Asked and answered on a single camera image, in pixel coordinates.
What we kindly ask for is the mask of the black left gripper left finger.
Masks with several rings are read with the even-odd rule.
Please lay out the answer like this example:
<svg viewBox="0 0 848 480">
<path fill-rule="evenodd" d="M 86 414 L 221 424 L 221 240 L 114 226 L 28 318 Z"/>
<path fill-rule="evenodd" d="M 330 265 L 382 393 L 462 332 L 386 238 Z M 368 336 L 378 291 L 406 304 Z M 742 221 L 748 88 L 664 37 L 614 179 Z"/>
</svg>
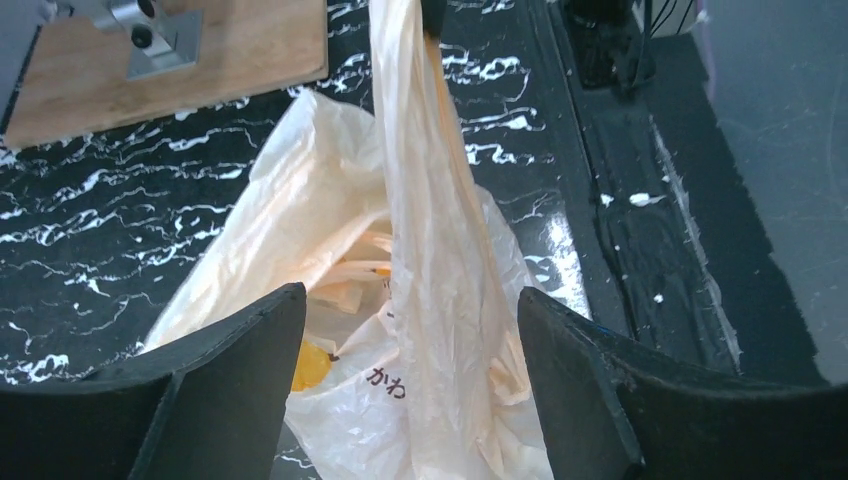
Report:
<svg viewBox="0 0 848 480">
<path fill-rule="evenodd" d="M 267 479 L 306 316 L 302 284 L 74 381 L 1 390 L 5 479 Z"/>
</svg>

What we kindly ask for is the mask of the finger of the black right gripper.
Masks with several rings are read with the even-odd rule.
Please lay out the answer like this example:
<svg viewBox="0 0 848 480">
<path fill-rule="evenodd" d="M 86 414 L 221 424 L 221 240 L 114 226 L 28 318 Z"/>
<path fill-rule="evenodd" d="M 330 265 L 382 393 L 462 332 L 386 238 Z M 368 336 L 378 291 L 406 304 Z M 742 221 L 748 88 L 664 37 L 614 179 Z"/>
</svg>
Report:
<svg viewBox="0 0 848 480">
<path fill-rule="evenodd" d="M 422 26 L 428 36 L 442 35 L 446 10 L 447 0 L 421 0 Z"/>
</svg>

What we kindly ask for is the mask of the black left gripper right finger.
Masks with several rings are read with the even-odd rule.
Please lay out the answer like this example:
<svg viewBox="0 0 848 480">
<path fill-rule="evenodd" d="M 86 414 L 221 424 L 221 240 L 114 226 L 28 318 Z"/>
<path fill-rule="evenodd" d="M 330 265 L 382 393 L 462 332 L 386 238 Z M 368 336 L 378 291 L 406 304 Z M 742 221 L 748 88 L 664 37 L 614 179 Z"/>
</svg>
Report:
<svg viewBox="0 0 848 480">
<path fill-rule="evenodd" d="M 843 479 L 847 389 L 678 361 L 526 287 L 517 323 L 557 479 Z"/>
</svg>

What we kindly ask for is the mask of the translucent peach plastic bag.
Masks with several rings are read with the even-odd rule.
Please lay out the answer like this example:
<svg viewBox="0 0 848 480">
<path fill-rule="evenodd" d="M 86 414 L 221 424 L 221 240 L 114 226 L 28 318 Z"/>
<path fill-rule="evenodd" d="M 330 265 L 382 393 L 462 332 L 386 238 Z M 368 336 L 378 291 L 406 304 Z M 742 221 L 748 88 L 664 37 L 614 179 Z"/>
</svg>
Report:
<svg viewBox="0 0 848 480">
<path fill-rule="evenodd" d="M 285 421 L 326 479 L 549 479 L 517 301 L 533 284 L 477 186 L 416 1 L 368 7 L 374 109 L 304 90 L 146 351 L 299 282 L 309 386 Z"/>
</svg>

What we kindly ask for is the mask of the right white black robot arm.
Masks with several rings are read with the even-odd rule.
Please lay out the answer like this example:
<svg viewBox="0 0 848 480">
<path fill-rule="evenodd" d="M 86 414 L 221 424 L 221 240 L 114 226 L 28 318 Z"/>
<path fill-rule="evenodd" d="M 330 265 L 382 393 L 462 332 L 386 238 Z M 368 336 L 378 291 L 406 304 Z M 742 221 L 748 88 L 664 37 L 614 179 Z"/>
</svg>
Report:
<svg viewBox="0 0 848 480">
<path fill-rule="evenodd" d="M 545 87 L 606 91 L 624 102 L 645 92 L 656 74 L 651 52 L 653 3 L 632 11 L 631 1 L 514 1 L 482 33 L 506 35 L 528 48 Z"/>
</svg>

